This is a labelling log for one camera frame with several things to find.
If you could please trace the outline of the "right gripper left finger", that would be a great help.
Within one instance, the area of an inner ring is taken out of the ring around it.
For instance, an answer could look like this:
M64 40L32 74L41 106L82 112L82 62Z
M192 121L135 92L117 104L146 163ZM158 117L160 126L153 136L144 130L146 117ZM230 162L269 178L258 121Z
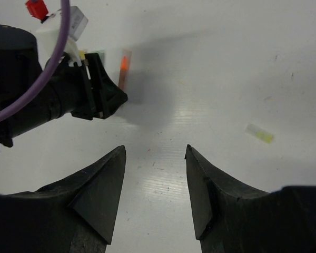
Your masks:
M60 252L105 252L111 244L125 174L126 149L121 145L108 154L37 193L46 198L49 228Z

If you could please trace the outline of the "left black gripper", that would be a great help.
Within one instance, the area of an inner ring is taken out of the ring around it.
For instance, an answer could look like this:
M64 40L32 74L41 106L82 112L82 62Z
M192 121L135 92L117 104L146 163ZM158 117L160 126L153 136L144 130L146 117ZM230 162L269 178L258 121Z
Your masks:
M128 101L127 94L108 76L100 55L87 53L93 117L107 119ZM42 91L25 107L0 122L0 144L11 148L13 138L87 104L83 69L63 58ZM20 98L42 72L36 38L20 28L0 24L0 111Z

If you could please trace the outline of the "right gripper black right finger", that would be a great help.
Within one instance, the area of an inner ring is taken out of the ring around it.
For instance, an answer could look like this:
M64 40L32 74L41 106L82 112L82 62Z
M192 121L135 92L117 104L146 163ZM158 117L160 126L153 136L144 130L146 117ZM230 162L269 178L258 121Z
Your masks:
M243 252L239 244L249 217L245 209L267 192L214 166L191 145L185 160L194 232L202 252Z

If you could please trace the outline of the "orange thin pen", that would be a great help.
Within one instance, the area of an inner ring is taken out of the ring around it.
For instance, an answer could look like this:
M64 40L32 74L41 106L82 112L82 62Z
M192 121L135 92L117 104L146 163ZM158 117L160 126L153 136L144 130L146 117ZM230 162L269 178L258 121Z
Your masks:
M120 63L120 73L118 79L118 87L124 91L127 75L130 70L132 52L129 50L124 50L122 52L121 63Z

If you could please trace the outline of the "green highlighter pen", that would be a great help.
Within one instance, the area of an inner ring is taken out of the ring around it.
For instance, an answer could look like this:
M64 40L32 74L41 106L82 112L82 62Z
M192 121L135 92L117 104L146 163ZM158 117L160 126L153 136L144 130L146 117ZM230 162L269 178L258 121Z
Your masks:
M99 58L102 64L103 65L105 64L105 51L104 50L94 50L94 51L91 51L91 53L97 53L99 55Z

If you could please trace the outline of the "yellow highlighter pen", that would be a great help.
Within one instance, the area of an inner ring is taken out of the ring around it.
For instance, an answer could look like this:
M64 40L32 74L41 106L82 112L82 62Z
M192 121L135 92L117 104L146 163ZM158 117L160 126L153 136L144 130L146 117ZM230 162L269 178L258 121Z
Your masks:
M79 50L78 53L81 61L84 61L86 59L85 54L87 53L87 50Z

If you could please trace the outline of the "pale yellow small cap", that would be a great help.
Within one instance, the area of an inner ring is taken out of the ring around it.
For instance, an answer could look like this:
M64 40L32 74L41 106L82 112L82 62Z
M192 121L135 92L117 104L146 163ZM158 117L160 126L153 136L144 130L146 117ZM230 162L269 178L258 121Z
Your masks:
M245 132L267 144L270 144L274 140L273 134L252 123L246 126Z

